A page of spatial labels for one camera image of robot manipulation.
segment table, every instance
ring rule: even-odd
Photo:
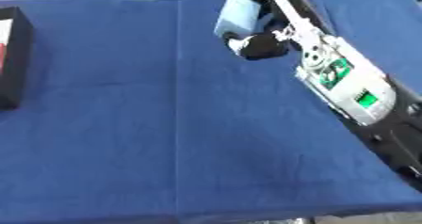
[[[224,0],[26,0],[23,105],[0,114],[0,222],[216,223],[421,210],[294,78],[213,36]],[[414,0],[310,0],[422,89]]]

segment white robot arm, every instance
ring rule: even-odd
[[[301,51],[296,77],[385,164],[422,191],[422,99],[331,34],[306,0],[254,1],[284,27],[243,40],[227,33],[226,45],[238,56],[262,59],[285,55],[292,43]]]

